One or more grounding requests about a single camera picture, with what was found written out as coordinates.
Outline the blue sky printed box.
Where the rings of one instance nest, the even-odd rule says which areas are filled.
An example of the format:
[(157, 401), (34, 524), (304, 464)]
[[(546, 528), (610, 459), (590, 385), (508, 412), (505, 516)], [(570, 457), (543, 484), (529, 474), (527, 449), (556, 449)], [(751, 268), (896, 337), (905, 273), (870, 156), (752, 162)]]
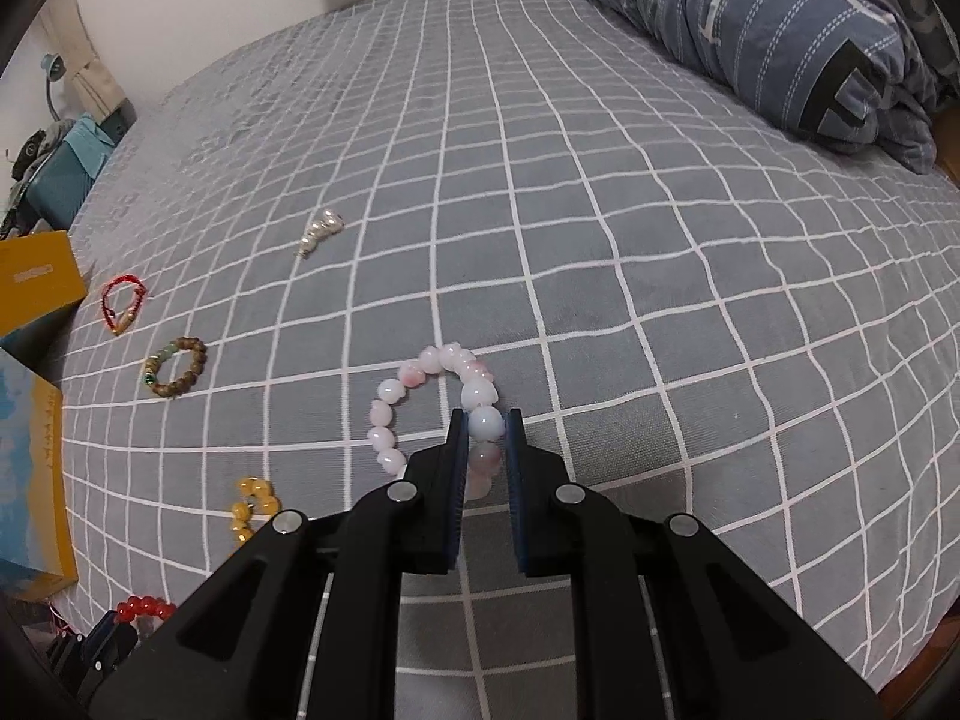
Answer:
[(2, 351), (2, 592), (41, 603), (76, 582), (62, 468), (62, 392)]

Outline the grey checked bed sheet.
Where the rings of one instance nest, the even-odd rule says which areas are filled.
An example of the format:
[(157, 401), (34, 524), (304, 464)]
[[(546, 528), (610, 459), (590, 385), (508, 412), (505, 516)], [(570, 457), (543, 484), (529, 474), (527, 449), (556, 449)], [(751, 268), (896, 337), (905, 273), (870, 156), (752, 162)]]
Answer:
[[(309, 221), (345, 221), (307, 259)], [(59, 344), (80, 631), (184, 601), (238, 481), (313, 517), (384, 475), (433, 343), (632, 514), (687, 511), (874, 688), (958, 595), (958, 192), (794, 142), (589, 0), (370, 0), (142, 114), (70, 231)]]

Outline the small pearl ornament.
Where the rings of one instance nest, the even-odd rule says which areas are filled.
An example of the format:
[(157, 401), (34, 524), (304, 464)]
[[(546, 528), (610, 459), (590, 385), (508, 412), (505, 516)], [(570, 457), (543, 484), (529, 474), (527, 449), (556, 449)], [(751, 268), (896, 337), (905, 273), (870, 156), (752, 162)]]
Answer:
[(322, 241), (335, 236), (344, 227), (345, 221), (343, 221), (342, 216), (332, 210), (322, 210), (313, 221), (309, 221), (308, 226), (304, 229), (301, 239), (299, 239), (299, 256), (302, 259), (307, 259)]

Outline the orange box lid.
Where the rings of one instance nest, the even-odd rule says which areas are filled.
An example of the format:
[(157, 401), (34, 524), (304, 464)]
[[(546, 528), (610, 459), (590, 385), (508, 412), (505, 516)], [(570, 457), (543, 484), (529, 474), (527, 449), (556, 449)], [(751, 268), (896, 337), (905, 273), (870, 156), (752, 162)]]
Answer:
[(82, 302), (87, 292), (65, 231), (37, 232), (0, 245), (2, 337)]

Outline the teal storage box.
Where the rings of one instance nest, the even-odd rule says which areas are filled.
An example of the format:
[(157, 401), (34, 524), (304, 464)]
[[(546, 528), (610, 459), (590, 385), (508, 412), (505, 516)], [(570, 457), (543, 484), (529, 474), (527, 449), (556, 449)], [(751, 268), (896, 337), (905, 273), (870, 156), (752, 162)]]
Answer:
[(55, 122), (46, 137), (50, 145), (28, 169), (25, 200), (52, 229), (67, 231), (116, 145), (89, 114)]

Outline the cluttered side desk items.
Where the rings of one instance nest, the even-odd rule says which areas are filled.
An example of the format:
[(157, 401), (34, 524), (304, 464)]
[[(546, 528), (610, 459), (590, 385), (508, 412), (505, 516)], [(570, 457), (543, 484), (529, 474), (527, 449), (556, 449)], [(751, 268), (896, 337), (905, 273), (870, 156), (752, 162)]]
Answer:
[(21, 146), (21, 151), (11, 168), (13, 187), (10, 188), (7, 210), (2, 218), (3, 241), (26, 236), (41, 219), (41, 215), (26, 200), (29, 183), (59, 148), (73, 124), (75, 124), (73, 119), (52, 122), (48, 127), (34, 132)]

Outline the folded blue grey quilt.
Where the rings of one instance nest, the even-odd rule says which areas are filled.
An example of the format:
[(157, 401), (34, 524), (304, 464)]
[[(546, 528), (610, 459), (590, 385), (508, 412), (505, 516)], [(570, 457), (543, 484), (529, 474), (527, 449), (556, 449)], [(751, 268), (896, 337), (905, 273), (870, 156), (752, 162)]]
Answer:
[(939, 80), (892, 0), (599, 0), (784, 132), (935, 161)]

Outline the wooden headboard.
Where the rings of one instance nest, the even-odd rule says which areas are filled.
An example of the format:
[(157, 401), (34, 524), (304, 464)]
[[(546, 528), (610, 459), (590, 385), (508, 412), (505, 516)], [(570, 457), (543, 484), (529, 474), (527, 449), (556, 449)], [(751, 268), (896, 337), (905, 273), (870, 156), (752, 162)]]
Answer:
[(960, 107), (942, 110), (934, 117), (935, 164), (955, 185), (960, 185)]

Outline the teal desk lamp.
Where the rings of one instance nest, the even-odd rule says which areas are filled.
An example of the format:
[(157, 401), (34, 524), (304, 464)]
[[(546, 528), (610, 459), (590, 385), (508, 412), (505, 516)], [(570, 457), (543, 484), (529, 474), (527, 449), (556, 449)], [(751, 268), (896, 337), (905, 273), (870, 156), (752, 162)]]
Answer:
[(44, 72), (44, 94), (46, 95), (47, 110), (50, 118), (54, 122), (59, 122), (59, 109), (57, 109), (57, 104), (53, 102), (53, 87), (64, 79), (67, 67), (65, 67), (64, 59), (60, 55), (46, 54), (41, 60), (41, 68)]

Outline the side curtain beige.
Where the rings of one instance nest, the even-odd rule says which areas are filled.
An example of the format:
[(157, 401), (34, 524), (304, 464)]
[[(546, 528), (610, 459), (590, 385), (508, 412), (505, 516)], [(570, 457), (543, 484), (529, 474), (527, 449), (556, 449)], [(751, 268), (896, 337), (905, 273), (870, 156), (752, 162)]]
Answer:
[(82, 108), (98, 124), (121, 110), (127, 94), (89, 39), (78, 0), (46, 0), (39, 23), (50, 47), (64, 60), (65, 78)]

